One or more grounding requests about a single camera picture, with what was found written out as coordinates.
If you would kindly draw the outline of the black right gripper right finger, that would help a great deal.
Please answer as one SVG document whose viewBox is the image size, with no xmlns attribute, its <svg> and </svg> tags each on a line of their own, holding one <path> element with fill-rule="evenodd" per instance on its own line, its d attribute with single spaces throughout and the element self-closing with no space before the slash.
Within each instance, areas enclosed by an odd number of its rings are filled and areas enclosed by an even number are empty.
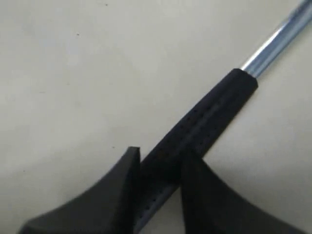
<svg viewBox="0 0 312 234">
<path fill-rule="evenodd" d="M 194 153 L 183 158 L 180 191 L 187 234 L 303 233 L 240 196 Z"/>
</svg>

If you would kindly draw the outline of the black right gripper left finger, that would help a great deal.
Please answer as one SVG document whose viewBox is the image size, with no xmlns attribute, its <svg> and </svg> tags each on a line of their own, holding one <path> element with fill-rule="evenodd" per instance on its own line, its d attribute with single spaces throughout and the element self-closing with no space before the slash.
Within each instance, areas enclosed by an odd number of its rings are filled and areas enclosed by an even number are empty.
<svg viewBox="0 0 312 234">
<path fill-rule="evenodd" d="M 129 147 L 94 186 L 28 220 L 21 234 L 132 234 L 139 194 L 140 149 Z"/>
</svg>

